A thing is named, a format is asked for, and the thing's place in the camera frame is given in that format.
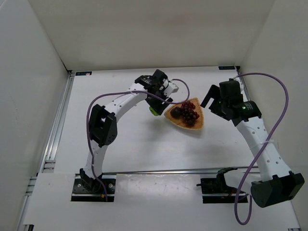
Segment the green fake apple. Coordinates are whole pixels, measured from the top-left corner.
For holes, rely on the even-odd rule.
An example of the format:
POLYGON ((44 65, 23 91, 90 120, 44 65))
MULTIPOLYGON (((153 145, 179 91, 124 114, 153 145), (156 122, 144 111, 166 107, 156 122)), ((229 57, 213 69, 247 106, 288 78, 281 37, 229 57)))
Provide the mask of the green fake apple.
POLYGON ((149 107, 149 110, 154 116, 160 116, 159 113, 156 110, 154 110, 152 107, 149 107))

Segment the red fake grape bunch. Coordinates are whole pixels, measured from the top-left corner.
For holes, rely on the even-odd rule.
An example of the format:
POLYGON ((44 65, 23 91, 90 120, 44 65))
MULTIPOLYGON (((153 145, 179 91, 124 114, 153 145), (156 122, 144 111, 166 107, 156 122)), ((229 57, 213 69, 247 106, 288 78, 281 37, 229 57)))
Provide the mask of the red fake grape bunch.
POLYGON ((181 117, 184 123, 189 127, 193 127, 197 119, 200 117, 195 109, 196 106, 191 101, 184 102, 180 107, 181 117))

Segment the dark purple fake fruit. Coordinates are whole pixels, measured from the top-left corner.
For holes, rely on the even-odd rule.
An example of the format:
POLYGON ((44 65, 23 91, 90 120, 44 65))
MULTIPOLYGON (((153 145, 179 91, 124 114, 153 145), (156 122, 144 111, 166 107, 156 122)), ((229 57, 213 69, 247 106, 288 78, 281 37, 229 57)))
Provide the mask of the dark purple fake fruit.
POLYGON ((175 119, 179 119, 182 115, 182 110, 179 107, 174 107, 171 111, 170 111, 170 115, 175 118, 175 119))

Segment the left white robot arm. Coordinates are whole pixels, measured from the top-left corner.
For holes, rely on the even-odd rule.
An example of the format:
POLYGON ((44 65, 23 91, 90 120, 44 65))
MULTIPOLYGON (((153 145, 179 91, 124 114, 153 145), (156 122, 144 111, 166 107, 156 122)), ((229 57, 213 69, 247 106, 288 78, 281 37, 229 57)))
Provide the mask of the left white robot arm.
POLYGON ((87 111, 87 142, 89 155, 84 168, 80 169, 83 185, 90 193, 106 193, 102 182, 102 166, 108 146, 117 137, 117 123, 132 107, 146 101, 150 111, 160 116, 178 91, 167 75, 156 70, 152 75, 138 77, 128 90, 115 94, 110 103, 100 106, 91 102, 87 111))

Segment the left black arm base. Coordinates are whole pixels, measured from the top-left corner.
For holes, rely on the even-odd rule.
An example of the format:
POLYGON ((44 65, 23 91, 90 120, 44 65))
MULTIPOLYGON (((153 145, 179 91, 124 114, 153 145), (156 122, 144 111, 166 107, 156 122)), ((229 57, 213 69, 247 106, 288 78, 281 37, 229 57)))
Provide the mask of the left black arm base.
POLYGON ((72 202, 114 202, 116 189, 116 175, 103 175, 101 179, 106 188, 96 182, 91 188, 80 175, 75 175, 74 184, 72 188, 71 201, 72 202))

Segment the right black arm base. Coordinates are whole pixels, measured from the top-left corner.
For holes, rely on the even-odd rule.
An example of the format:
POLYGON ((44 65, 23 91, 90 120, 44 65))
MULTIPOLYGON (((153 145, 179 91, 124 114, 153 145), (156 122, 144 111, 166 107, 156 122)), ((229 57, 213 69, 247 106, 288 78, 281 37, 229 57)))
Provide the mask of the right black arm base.
POLYGON ((201 178, 197 187, 202 190, 203 204, 233 204, 237 188, 226 184, 225 174, 238 168, 228 167, 219 170, 214 178, 201 178))

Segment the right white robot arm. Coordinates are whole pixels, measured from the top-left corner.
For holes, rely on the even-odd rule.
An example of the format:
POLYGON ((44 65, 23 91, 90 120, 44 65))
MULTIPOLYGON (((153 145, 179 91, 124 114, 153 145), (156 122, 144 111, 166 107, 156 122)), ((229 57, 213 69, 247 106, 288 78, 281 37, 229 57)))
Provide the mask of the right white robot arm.
POLYGON ((244 137, 252 155, 257 158, 260 179, 247 177, 240 191, 250 194, 261 208, 292 200, 305 180, 302 174, 293 173, 282 160, 268 138, 257 104, 254 101, 244 101, 240 83, 229 79, 218 86, 212 85, 201 107, 205 107, 210 99, 213 101, 209 110, 232 121, 244 137))

